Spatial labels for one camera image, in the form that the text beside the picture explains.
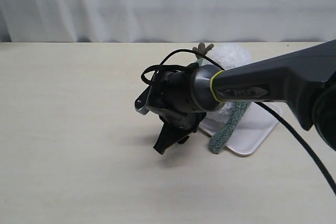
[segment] wooden table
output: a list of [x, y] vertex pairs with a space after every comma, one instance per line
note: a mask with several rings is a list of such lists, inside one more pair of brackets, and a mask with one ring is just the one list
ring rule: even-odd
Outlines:
[[[318, 43], [243, 43], [255, 61]], [[0, 44], [0, 223], [335, 223], [336, 199], [278, 125], [252, 156], [193, 134], [159, 155], [140, 74], [196, 44]], [[187, 64], [179, 54], [169, 63]], [[336, 177], [336, 153], [299, 130]]]

